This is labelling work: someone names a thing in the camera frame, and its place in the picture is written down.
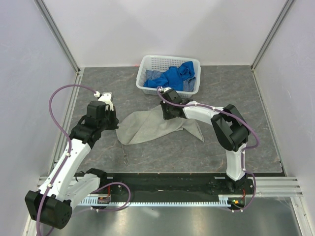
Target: checkered cloth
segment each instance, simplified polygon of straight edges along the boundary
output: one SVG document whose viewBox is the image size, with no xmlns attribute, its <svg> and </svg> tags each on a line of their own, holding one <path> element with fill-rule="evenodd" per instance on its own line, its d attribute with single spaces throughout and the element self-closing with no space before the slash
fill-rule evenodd
<svg viewBox="0 0 315 236">
<path fill-rule="evenodd" d="M 163 72 L 157 71 L 157 70 L 147 70 L 146 71 L 146 80 L 154 80 L 156 78 L 159 78 Z M 196 77 L 186 79 L 183 81 L 183 87 L 185 92 L 193 92 L 193 89 L 195 87 Z"/>
</svg>

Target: blue cloth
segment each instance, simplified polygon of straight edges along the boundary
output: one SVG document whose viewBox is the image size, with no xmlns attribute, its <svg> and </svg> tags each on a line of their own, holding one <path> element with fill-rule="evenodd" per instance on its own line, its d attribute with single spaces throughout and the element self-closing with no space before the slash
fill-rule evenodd
<svg viewBox="0 0 315 236">
<path fill-rule="evenodd" d="M 147 71 L 147 80 L 143 86 L 148 88 L 157 88 L 158 86 L 171 87 L 177 91 L 184 91 L 184 81 L 193 78 L 195 75 L 192 61 L 184 62 L 179 68 L 170 66 L 167 71 L 160 72 L 161 74 L 158 78 L 153 78 L 153 75 L 156 76 L 158 72 L 148 73 Z M 186 88 L 191 89 L 191 85 L 194 85 L 194 81 L 187 81 Z"/>
<path fill-rule="evenodd" d="M 158 70 L 147 70 L 146 71 L 146 80 L 154 80 L 156 78 L 159 78 L 163 72 L 160 72 Z M 195 87 L 196 77 L 193 77 L 191 79 L 186 79 L 183 81 L 183 87 L 185 92 L 193 92 Z"/>
</svg>

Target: cable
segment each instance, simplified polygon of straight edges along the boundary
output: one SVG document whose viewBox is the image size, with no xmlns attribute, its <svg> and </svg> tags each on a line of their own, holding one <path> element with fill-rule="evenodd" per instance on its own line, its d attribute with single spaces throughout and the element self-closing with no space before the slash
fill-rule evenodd
<svg viewBox="0 0 315 236">
<path fill-rule="evenodd" d="M 110 185 L 108 186 L 108 194 L 107 194 L 107 198 L 110 197 Z"/>
<path fill-rule="evenodd" d="M 246 198 L 244 198 L 244 207 L 240 207 L 240 206 L 236 205 L 235 203 L 232 203 L 232 204 L 239 209 L 244 209 L 244 207 L 246 206 Z"/>
<path fill-rule="evenodd" d="M 60 129 L 60 131 L 65 135 L 66 139 L 67 139 L 67 142 L 68 142 L 68 151 L 67 151 L 67 155 L 65 156 L 64 160 L 62 161 L 62 163 L 60 164 L 59 168 L 57 169 L 56 173 L 54 174 L 54 176 L 52 177 L 52 179 L 50 180 L 50 184 L 53 185 L 53 183 L 55 182 L 58 174 L 60 173 L 61 169 L 63 168 L 65 162 L 67 161 L 67 159 L 69 158 L 70 156 L 70 153 L 71 153 L 71 148 L 72 148 L 72 143 L 71 143 L 71 139 L 69 137 L 69 135 L 67 134 L 67 132 L 59 125 L 59 123 L 57 122 L 54 114 L 53 114 L 53 111 L 52 111 L 52 101 L 53 101 L 53 98 L 55 97 L 55 95 L 62 89 L 65 89 L 65 88 L 68 88 L 68 87 L 81 87 L 81 88 L 85 88 L 85 89 L 88 89 L 90 91 L 92 91 L 94 94 L 96 93 L 96 91 L 88 86 L 84 86 L 84 85 L 65 85 L 65 86 L 62 86 L 60 87 L 59 89 L 57 89 L 50 97 L 49 99 L 49 104 L 48 104 L 48 107 L 49 107 L 49 113 L 50 113 L 50 116 L 51 118 L 53 119 L 53 122 L 55 123 L 55 125 Z M 41 211 L 42 211 L 42 208 L 43 208 L 43 204 L 44 204 L 44 201 L 47 197 L 47 194 L 50 190 L 50 187 L 47 187 L 40 203 L 39 203 L 39 207 L 38 207 L 38 211 L 37 211 L 37 217 L 36 217 L 36 231 L 37 231 L 37 236 L 42 236 L 41 233 L 40 233 L 40 215 L 41 215 Z"/>
<path fill-rule="evenodd" d="M 78 174 L 78 173 L 75 173 L 74 177 L 75 177 L 75 180 L 76 180 L 77 182 L 79 182 L 77 174 Z"/>
<path fill-rule="evenodd" d="M 119 208 L 115 208 L 115 209 L 99 209 L 98 211 L 118 211 L 118 210 L 124 209 L 124 208 L 129 204 L 130 198 L 131 198 L 131 191 L 130 191 L 130 188 L 129 188 L 126 184 L 121 183 L 121 182 L 112 182 L 112 183 L 109 183 L 109 184 L 107 184 L 107 185 L 105 185 L 105 186 L 103 186 L 103 187 L 98 188 L 97 190 L 93 191 L 92 193 L 97 193 L 97 192 L 99 192 L 100 190 L 102 190 L 103 188 L 106 188 L 106 187 L 108 187 L 108 186 L 110 186 L 110 185 L 113 185 L 113 184 L 122 185 L 122 186 L 124 186 L 124 187 L 127 189 L 128 194 L 129 194 L 127 201 L 125 202 L 125 204 L 123 204 L 123 205 L 120 206 Z"/>
<path fill-rule="evenodd" d="M 243 200 L 246 197 L 246 192 L 245 192 L 245 188 L 243 188 L 243 197 L 241 200 Z"/>
<path fill-rule="evenodd" d="M 227 115 L 229 117 L 232 117 L 234 119 L 236 119 L 237 121 L 239 121 L 242 125 L 244 125 L 252 134 L 253 136 L 255 137 L 256 139 L 256 144 L 253 145 L 253 146 L 248 146 L 248 147 L 245 147 L 241 150 L 241 168 L 242 170 L 244 170 L 244 172 L 248 175 L 251 175 L 252 176 L 252 179 L 253 179 L 253 183 L 254 183 L 254 190 L 253 190 L 253 194 L 252 194 L 252 198 L 250 200 L 250 202 L 247 204 L 247 206 L 245 206 L 243 209 L 240 209 L 240 210 L 234 210 L 233 212 L 238 212 L 238 211 L 243 211 L 244 209 L 246 209 L 253 201 L 254 197 L 255 197 L 255 194 L 256 194 L 256 178 L 255 178 L 255 175 L 254 173 L 250 172 L 250 171 L 247 171 L 245 169 L 245 164 L 244 164 L 244 154 L 245 154 L 245 151 L 248 150 L 248 149 L 253 149 L 253 148 L 256 148 L 259 146 L 260 144 L 260 140 L 259 140 L 259 137 L 258 135 L 256 134 L 256 132 L 253 130 L 253 128 L 251 128 L 245 121 L 243 121 L 241 118 L 237 117 L 236 115 L 234 114 L 231 114 L 231 113 L 228 113 L 228 112 L 225 112 L 225 111 L 221 111 L 219 109 L 216 109 L 212 106 L 209 106 L 209 105 L 205 105 L 205 104 L 176 104 L 176 103 L 172 103 L 170 101 L 167 101 L 163 96 L 162 94 L 160 93 L 160 90 L 162 89 L 161 86 L 157 87 L 157 95 L 162 99 L 162 101 L 164 101 L 165 103 L 169 104 L 169 105 L 172 105 L 174 107 L 205 107 L 205 108 L 208 108 L 212 111 L 215 111 L 215 112 L 219 112 L 219 113 L 222 113 L 224 115 Z"/>
</svg>

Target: purple tube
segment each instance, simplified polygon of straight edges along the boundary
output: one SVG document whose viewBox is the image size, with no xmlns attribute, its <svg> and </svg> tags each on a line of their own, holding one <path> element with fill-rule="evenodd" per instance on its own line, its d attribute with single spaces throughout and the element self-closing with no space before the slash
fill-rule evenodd
<svg viewBox="0 0 315 236">
<path fill-rule="evenodd" d="M 121 183 L 121 182 L 112 182 L 112 183 L 109 183 L 109 184 L 107 184 L 107 185 L 105 185 L 105 186 L 103 186 L 103 187 L 100 187 L 99 189 L 93 191 L 92 193 L 97 193 L 97 192 L 99 192 L 100 190 L 102 190 L 102 189 L 104 189 L 104 188 L 106 188 L 106 187 L 108 187 L 108 186 L 110 186 L 110 185 L 113 185 L 113 184 L 122 185 L 122 186 L 124 186 L 124 187 L 127 189 L 128 194 L 129 194 L 127 201 L 125 202 L 125 204 L 123 204 L 123 205 L 120 206 L 119 208 L 115 208 L 115 209 L 99 209 L 98 211 L 118 211 L 118 210 L 122 210 L 122 209 L 124 209 L 124 208 L 128 205 L 128 203 L 130 202 L 130 198 L 131 198 L 131 191 L 130 191 L 130 188 L 129 188 L 126 184 Z"/>
<path fill-rule="evenodd" d="M 53 101 L 53 98 L 55 97 L 55 95 L 62 89 L 65 89 L 65 88 L 68 88 L 68 87 L 81 87 L 81 88 L 85 88 L 85 89 L 88 89 L 90 91 L 92 91 L 93 93 L 96 93 L 96 91 L 88 86 L 84 86 L 84 85 L 65 85 L 65 86 L 62 86 L 60 87 L 59 89 L 57 89 L 50 97 L 49 99 L 49 104 L 48 104 L 48 107 L 49 107 L 49 113 L 50 113 L 50 116 L 51 118 L 53 119 L 54 123 L 56 124 L 56 126 L 61 130 L 61 132 L 65 135 L 66 139 L 67 139 L 67 142 L 68 142 L 68 153 L 70 155 L 70 152 L 71 152 L 71 148 L 72 148 L 72 142 L 71 142 L 71 139 L 69 137 L 69 135 L 67 134 L 67 132 L 59 125 L 59 123 L 57 122 L 54 114 L 53 114 L 53 111 L 52 111 L 52 101 Z M 67 161 L 68 159 L 68 156 L 66 156 L 63 160 L 63 162 L 61 163 L 61 165 L 59 166 L 59 168 L 57 169 L 55 175 L 52 177 L 52 179 L 50 180 L 50 184 L 52 185 L 58 174 L 60 173 L 61 169 L 63 168 L 65 162 Z M 36 217 L 36 231 L 37 231 L 37 236 L 42 236 L 41 233 L 40 233 L 40 215 L 41 215 L 41 211 L 42 211 L 42 208 L 43 208 L 43 204 L 44 204 L 44 201 L 45 201 L 45 198 L 49 192 L 50 188 L 47 187 L 40 203 L 39 203 L 39 207 L 38 207 L 38 211 L 37 211 L 37 217 Z M 53 231 L 53 228 L 49 231 L 49 233 L 46 235 L 50 235 L 51 232 Z"/>
<path fill-rule="evenodd" d="M 210 110 L 212 110 L 212 111 L 219 112 L 219 113 L 222 113 L 222 114 L 227 115 L 227 116 L 229 116 L 229 117 L 232 117 L 232 118 L 236 119 L 237 121 L 239 121 L 242 125 L 244 125 L 244 126 L 253 134 L 253 136 L 254 136 L 255 139 L 256 139 L 256 144 L 255 144 L 255 145 L 253 145 L 253 146 L 248 146 L 248 147 L 245 147 L 245 148 L 242 149 L 242 153 L 241 153 L 241 166 L 242 166 L 242 169 L 245 168 L 245 164 L 244 164 L 244 159 L 245 159 L 245 157 L 244 157 L 243 151 L 248 150 L 248 149 L 256 148 L 256 147 L 258 147 L 259 144 L 260 144 L 259 137 L 258 137 L 258 135 L 256 134 L 256 132 L 253 130 L 253 128 L 251 128 L 245 121 L 243 121 L 241 118 L 237 117 L 236 115 L 233 115 L 233 114 L 230 114 L 230 113 L 228 113 L 228 112 L 215 109 L 214 107 L 209 106 L 209 105 L 205 105 L 205 104 L 186 104 L 186 105 L 181 105 L 181 104 L 176 104 L 176 103 L 172 103 L 172 102 L 170 102 L 170 101 L 167 101 L 165 98 L 162 97 L 162 94 L 160 93 L 160 89 L 162 89 L 162 87 L 157 87 L 157 95 L 158 95 L 165 103 L 167 103 L 167 104 L 169 104 L 169 105 L 172 105 L 172 106 L 174 106 L 174 107 L 195 107 L 195 106 L 197 106 L 197 107 L 205 107 L 205 108 L 208 108 L 208 109 L 210 109 Z M 250 202 L 249 202 L 242 210 L 248 208 L 248 206 L 252 203 L 252 201 L 253 201 L 253 199 L 254 199 L 254 197 L 255 197 L 255 194 L 256 194 L 256 178 L 255 178 L 255 175 L 254 175 L 252 172 L 250 172 L 250 171 L 245 171 L 245 173 L 246 173 L 246 174 L 249 174 L 249 175 L 251 175 L 251 176 L 253 177 L 254 192 L 253 192 L 253 194 L 252 194 L 252 198 L 251 198 Z"/>
</svg>

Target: gray marble surface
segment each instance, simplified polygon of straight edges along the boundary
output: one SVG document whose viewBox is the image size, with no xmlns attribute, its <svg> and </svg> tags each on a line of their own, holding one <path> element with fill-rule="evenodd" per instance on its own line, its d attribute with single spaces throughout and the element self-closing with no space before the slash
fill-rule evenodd
<svg viewBox="0 0 315 236">
<path fill-rule="evenodd" d="M 159 104 L 155 95 L 146 95 L 135 85 L 138 67 L 86 68 L 83 85 L 114 95 L 117 118 L 123 121 L 134 111 L 145 111 Z M 233 104 L 258 133 L 261 145 L 246 152 L 246 167 L 254 172 L 281 172 L 266 117 L 249 66 L 202 66 L 199 92 L 192 99 L 213 106 Z M 93 94 L 80 89 L 71 126 L 86 113 Z M 205 142 L 185 130 L 156 140 L 123 146 L 115 131 L 104 131 L 79 171 L 89 168 L 107 172 L 225 172 L 225 150 L 211 126 L 199 122 Z M 250 135 L 248 145 L 255 140 Z"/>
</svg>

